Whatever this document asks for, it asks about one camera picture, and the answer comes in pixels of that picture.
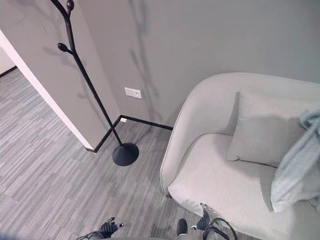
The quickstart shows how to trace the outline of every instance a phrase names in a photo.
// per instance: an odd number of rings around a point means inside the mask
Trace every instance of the coat rack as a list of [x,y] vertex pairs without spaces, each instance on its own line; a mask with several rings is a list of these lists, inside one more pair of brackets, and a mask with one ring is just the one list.
[[115,164],[119,165],[119,166],[128,166],[132,163],[134,163],[138,156],[139,156],[139,148],[137,147],[137,145],[135,145],[134,143],[122,143],[108,114],[106,109],[104,108],[86,70],[85,67],[83,66],[77,51],[76,51],[76,46],[75,46],[75,41],[74,41],[74,36],[73,36],[73,32],[72,32],[72,26],[71,26],[71,21],[70,21],[70,16],[71,16],[71,11],[74,9],[75,4],[73,0],[67,0],[66,2],[66,7],[67,7],[67,11],[65,10],[65,8],[61,5],[61,3],[58,0],[50,0],[55,6],[56,8],[60,11],[60,13],[63,16],[63,19],[65,21],[65,28],[66,28],[66,33],[68,36],[68,40],[69,40],[69,45],[70,45],[70,49],[63,43],[59,42],[57,44],[57,47],[62,51],[62,52],[67,52],[69,54],[71,54],[76,62],[76,64],[78,65],[86,83],[88,84],[96,102],[98,103],[101,111],[103,112],[103,115],[105,116],[105,119],[107,120],[108,124],[110,125],[110,128],[112,130],[112,132],[115,135],[116,140],[119,143],[119,146],[114,149],[113,153],[112,153],[112,160],[114,161]]

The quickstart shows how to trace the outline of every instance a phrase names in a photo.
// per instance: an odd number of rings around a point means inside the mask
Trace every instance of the light gray armchair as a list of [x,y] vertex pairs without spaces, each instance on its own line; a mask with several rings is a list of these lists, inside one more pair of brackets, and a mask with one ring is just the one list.
[[226,161],[238,118],[239,91],[320,101],[320,84],[253,73],[225,73],[199,83],[186,99],[160,169],[162,190],[201,216],[206,203],[239,232],[263,240],[320,239],[320,214],[299,202],[273,213],[275,168]]

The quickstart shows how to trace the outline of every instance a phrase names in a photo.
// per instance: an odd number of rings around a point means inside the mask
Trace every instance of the black baseboard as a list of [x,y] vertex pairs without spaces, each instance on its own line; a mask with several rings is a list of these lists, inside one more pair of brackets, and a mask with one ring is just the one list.
[[[121,115],[115,120],[115,122],[113,123],[113,127],[115,128],[118,123],[120,122],[121,119]],[[112,133],[111,128],[106,132],[106,134],[104,135],[104,137],[102,138],[102,140],[99,142],[99,144],[95,147],[95,149],[90,149],[90,148],[85,148],[87,151],[92,152],[92,153],[97,153],[99,151],[99,149],[101,148],[102,144],[104,144],[104,142],[107,140],[107,138],[109,137],[109,135]]]
[[[151,126],[155,126],[158,128],[162,128],[162,129],[167,129],[167,130],[173,130],[174,128],[172,126],[166,126],[166,125],[162,125],[162,124],[158,124],[155,122],[151,122],[151,121],[146,121],[146,120],[142,120],[139,118],[135,118],[135,117],[131,117],[131,116],[125,116],[125,115],[120,115],[114,122],[113,127],[115,128],[118,123],[120,122],[121,118],[124,119],[128,119],[128,120],[132,120],[138,123],[143,123],[143,124],[148,124]],[[85,148],[87,151],[92,152],[92,153],[97,153],[98,150],[101,148],[102,144],[104,144],[104,142],[107,140],[107,138],[109,137],[109,135],[112,133],[111,128],[106,132],[106,134],[104,135],[104,137],[102,138],[102,140],[100,141],[100,143],[95,147],[95,149],[90,149],[90,148]]]
[[17,66],[14,66],[14,67],[10,68],[9,70],[1,73],[1,74],[0,74],[0,78],[2,78],[2,77],[3,77],[4,75],[6,75],[6,74],[12,72],[12,71],[15,70],[15,69],[17,69]]
[[151,125],[151,126],[162,128],[162,129],[167,129],[167,130],[171,130],[171,131],[174,129],[172,126],[166,126],[166,125],[162,125],[162,124],[155,123],[155,122],[152,122],[152,121],[142,120],[142,119],[131,117],[131,116],[121,115],[120,117],[124,118],[124,119],[129,119],[129,120],[132,120],[132,121],[135,121],[135,122],[138,122],[138,123],[148,124],[148,125]]

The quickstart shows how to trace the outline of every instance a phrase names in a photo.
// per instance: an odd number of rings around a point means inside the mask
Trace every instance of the gray carpet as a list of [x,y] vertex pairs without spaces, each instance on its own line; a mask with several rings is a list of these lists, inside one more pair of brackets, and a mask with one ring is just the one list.
[[[171,131],[128,120],[116,127],[138,160],[116,166],[109,136],[85,150],[18,69],[0,79],[0,236],[73,240],[106,219],[128,220],[114,237],[172,240],[176,224],[199,217],[161,192],[159,169]],[[190,231],[197,239],[200,231]],[[239,234],[241,240],[255,238]]]

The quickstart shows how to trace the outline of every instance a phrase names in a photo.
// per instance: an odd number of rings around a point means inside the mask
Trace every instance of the fabric throw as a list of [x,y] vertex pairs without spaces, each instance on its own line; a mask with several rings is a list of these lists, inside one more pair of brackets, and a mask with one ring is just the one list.
[[284,156],[272,181],[275,213],[303,200],[320,209],[320,110],[303,113],[300,123],[306,132]]

